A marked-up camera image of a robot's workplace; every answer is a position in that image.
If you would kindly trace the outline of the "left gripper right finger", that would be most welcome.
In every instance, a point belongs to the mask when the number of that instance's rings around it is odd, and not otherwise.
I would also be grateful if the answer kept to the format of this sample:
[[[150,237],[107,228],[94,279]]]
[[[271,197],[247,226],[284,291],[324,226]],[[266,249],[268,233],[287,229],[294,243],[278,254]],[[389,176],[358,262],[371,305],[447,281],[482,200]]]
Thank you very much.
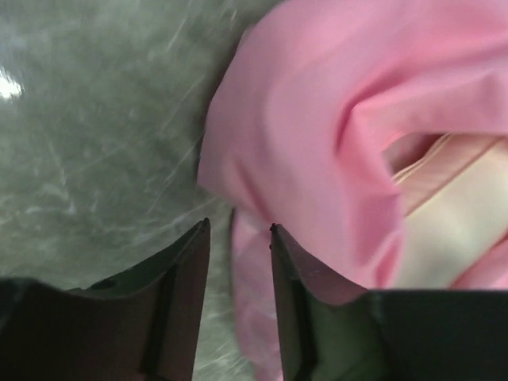
[[[504,291],[368,290],[271,227],[286,380],[504,380]]]

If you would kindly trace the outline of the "pink pillowcase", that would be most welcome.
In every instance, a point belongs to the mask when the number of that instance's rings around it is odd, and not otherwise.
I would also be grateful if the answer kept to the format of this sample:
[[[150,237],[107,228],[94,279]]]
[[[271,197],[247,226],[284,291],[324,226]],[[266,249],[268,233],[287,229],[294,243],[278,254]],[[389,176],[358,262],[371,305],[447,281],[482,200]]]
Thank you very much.
[[[198,183],[234,208],[237,337],[258,380],[283,377],[269,225],[362,287],[397,288],[394,176],[447,135],[507,139],[506,2],[287,1],[246,32]],[[506,286],[507,233],[442,288]]]

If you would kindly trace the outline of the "cream pillow with bear print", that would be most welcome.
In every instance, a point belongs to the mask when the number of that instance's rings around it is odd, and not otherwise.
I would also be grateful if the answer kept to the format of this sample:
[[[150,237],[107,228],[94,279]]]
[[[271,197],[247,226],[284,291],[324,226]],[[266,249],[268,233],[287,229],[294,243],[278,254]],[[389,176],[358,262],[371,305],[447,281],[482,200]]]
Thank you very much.
[[[443,136],[394,180],[405,210],[394,287],[449,287],[507,233],[505,137]]]

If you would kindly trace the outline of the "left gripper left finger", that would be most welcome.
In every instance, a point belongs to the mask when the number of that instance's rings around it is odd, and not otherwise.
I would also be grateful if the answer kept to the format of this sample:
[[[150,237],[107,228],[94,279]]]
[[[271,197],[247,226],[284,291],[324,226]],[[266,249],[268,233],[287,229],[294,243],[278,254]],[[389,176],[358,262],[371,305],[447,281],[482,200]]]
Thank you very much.
[[[202,220],[86,289],[2,279],[2,379],[191,379],[209,262]]]

